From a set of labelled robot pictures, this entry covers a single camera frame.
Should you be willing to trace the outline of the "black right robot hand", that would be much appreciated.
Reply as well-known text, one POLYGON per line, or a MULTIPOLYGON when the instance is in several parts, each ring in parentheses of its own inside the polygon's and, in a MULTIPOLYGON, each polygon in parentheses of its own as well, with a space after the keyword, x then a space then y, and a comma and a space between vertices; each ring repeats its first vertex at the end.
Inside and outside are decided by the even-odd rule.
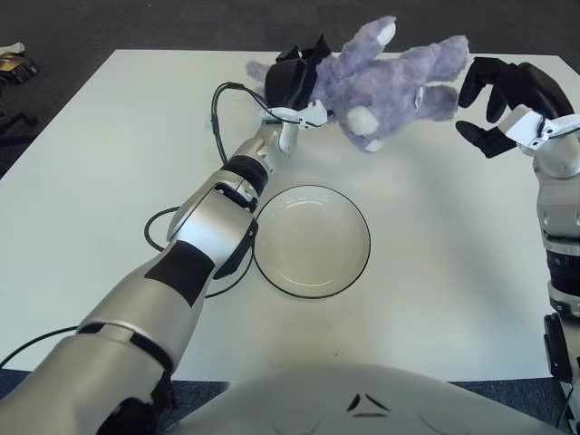
MULTIPOLYGON (((530 63, 505 63, 498 58, 477 57, 469 67, 459 93, 459 107, 468 108, 486 87, 491 87, 486 119, 499 121, 505 109, 523 104, 553 120, 574 113, 571 102, 557 82, 530 63)), ((468 121, 457 121, 456 130, 486 158, 494 158, 517 146, 498 127, 484 130, 468 121)))

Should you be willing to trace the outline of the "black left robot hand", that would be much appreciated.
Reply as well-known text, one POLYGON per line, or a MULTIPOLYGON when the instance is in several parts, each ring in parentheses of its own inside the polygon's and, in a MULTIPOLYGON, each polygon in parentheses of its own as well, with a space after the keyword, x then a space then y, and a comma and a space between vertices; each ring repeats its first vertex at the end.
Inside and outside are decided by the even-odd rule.
POLYGON ((265 78, 266 103, 271 108, 304 109, 310 101, 317 81, 317 66, 331 54, 321 34, 309 48, 294 45, 281 52, 265 78))

